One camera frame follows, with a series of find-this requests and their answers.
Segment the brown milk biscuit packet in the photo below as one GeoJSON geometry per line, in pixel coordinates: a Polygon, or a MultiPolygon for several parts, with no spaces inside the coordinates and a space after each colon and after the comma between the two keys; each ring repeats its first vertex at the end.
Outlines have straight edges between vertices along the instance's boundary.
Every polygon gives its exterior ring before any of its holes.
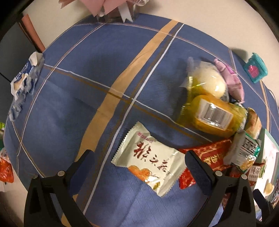
{"type": "Polygon", "coordinates": [[[246,173],[252,191],[254,190],[258,178],[262,176],[264,167],[264,163],[254,163],[246,173]]]}

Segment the long red cake packet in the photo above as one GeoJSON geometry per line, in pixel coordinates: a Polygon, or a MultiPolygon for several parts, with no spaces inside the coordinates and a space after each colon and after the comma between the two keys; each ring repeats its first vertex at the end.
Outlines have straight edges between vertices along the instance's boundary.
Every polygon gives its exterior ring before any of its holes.
{"type": "MultiPolygon", "coordinates": [[[[186,153],[189,150],[193,150],[195,154],[205,163],[207,163],[213,171],[224,171],[231,167],[229,164],[224,164],[223,158],[227,155],[227,152],[232,144],[232,139],[223,139],[220,141],[212,142],[206,145],[200,145],[192,148],[180,148],[181,153],[186,153]]],[[[186,189],[194,184],[192,174],[189,169],[186,168],[182,175],[179,177],[179,188],[186,189]]]]}

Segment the white green cookie packet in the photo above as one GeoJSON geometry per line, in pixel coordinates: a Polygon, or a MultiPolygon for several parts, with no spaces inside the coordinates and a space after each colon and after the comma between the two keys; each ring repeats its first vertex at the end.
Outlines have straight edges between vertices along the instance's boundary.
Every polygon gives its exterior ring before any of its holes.
{"type": "Polygon", "coordinates": [[[255,163],[260,150],[258,142],[242,130],[234,135],[233,142],[223,158],[223,163],[234,165],[242,173],[246,173],[255,163]]]}

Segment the tan bread packet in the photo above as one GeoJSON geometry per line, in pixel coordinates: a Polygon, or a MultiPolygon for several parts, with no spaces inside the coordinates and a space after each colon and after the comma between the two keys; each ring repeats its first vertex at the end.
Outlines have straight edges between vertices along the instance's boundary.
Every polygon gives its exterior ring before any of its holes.
{"type": "Polygon", "coordinates": [[[248,115],[246,120],[246,125],[244,130],[248,133],[254,140],[258,139],[260,131],[262,129],[262,123],[258,114],[252,109],[247,108],[248,115]]]}

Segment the cream pastry snack packet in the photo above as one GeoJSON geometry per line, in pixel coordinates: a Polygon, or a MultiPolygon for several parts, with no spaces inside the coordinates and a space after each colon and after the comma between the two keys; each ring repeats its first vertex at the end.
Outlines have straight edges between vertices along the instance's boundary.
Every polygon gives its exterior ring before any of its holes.
{"type": "Polygon", "coordinates": [[[186,169],[185,155],[159,142],[140,122],[128,131],[111,163],[127,168],[159,197],[171,190],[186,169]]]}

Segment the yellow cake barcode packet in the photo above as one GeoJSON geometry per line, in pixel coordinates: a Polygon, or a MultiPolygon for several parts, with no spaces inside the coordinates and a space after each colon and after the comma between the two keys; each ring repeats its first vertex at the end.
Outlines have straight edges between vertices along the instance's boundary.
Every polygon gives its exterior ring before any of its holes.
{"type": "Polygon", "coordinates": [[[239,105],[225,102],[202,90],[204,83],[194,85],[194,77],[185,79],[187,99],[182,105],[176,122],[181,126],[228,138],[244,129],[248,111],[239,105]]]}

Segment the pink purple snack packet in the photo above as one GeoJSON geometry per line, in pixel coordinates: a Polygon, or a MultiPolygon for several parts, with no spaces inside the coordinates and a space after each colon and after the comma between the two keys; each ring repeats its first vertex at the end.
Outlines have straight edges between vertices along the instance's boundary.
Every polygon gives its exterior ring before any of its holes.
{"type": "Polygon", "coordinates": [[[227,84],[229,95],[240,104],[243,104],[244,89],[238,75],[231,69],[231,67],[224,64],[219,59],[216,58],[213,62],[227,84]]]}

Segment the white round bun packet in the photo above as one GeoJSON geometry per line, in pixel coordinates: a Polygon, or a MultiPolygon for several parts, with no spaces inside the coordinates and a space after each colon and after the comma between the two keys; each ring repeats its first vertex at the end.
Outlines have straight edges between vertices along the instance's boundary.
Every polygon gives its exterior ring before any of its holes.
{"type": "Polygon", "coordinates": [[[187,90],[190,98],[199,95],[212,95],[224,102],[229,102],[227,84],[216,66],[210,62],[189,57],[186,77],[180,87],[187,90]]]}

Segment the red heart snack bag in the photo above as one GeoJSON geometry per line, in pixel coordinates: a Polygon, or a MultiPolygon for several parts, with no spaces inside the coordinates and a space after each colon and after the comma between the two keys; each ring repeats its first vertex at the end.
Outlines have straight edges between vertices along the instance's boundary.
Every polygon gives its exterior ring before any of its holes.
{"type": "MultiPolygon", "coordinates": [[[[226,176],[233,177],[233,178],[239,178],[241,176],[242,172],[236,167],[232,166],[231,168],[226,170],[226,176]]],[[[222,207],[225,209],[227,202],[230,198],[231,193],[226,193],[222,199],[222,207]]]]}

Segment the orange plastic bag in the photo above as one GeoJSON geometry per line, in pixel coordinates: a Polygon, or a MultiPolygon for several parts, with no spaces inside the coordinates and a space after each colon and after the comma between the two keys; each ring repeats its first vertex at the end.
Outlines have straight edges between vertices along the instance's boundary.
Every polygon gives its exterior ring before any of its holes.
{"type": "Polygon", "coordinates": [[[0,180],[2,182],[13,183],[14,175],[11,163],[1,158],[0,167],[0,180]]]}

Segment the green rimmed white tray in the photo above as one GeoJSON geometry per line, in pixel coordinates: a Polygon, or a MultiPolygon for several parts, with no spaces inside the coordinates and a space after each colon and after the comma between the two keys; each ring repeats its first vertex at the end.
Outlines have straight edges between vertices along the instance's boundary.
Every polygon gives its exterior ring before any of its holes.
{"type": "Polygon", "coordinates": [[[264,128],[260,132],[259,140],[262,142],[261,151],[256,163],[264,163],[264,166],[254,188],[258,189],[265,198],[268,198],[272,192],[266,192],[266,188],[269,187],[268,184],[275,186],[278,174],[278,144],[264,128]]]}

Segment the blue white crumpled wrapper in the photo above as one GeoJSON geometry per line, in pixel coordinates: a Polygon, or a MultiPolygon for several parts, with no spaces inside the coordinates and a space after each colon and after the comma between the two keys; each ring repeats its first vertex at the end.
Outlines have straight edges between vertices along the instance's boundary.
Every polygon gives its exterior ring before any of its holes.
{"type": "Polygon", "coordinates": [[[9,110],[9,119],[15,121],[23,108],[27,94],[33,94],[38,77],[44,65],[42,53],[33,52],[22,70],[11,81],[13,103],[9,110]]]}

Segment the blue plaid tablecloth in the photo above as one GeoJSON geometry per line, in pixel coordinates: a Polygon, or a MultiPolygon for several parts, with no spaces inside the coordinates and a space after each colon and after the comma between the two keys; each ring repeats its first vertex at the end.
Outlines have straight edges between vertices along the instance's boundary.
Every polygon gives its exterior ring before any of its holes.
{"type": "Polygon", "coordinates": [[[141,122],[169,147],[217,140],[177,125],[187,59],[215,58],[237,71],[244,106],[278,140],[278,106],[262,83],[252,83],[244,61],[228,47],[188,25],[146,14],[132,24],[87,17],[44,51],[45,64],[22,111],[7,121],[4,145],[24,187],[36,176],[67,169],[83,150],[95,162],[77,203],[95,226],[186,226],[205,201],[197,186],[175,184],[164,197],[111,161],[128,130],[141,122]]]}

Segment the teal toy house box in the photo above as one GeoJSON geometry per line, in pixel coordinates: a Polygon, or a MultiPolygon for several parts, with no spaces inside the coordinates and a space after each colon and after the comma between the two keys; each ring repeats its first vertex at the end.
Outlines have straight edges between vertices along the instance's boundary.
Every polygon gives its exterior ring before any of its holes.
{"type": "Polygon", "coordinates": [[[268,69],[257,53],[252,53],[243,68],[254,84],[268,75],[268,69]]]}

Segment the pink flower bouquet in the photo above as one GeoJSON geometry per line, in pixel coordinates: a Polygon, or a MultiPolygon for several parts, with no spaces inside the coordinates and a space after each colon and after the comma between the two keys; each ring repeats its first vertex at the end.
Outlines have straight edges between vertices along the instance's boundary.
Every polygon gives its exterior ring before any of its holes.
{"type": "Polygon", "coordinates": [[[143,7],[149,1],[81,0],[80,2],[91,12],[94,17],[103,17],[111,13],[113,10],[118,9],[123,22],[126,20],[133,22],[128,4],[131,4],[132,6],[136,5],[138,7],[143,7]]]}

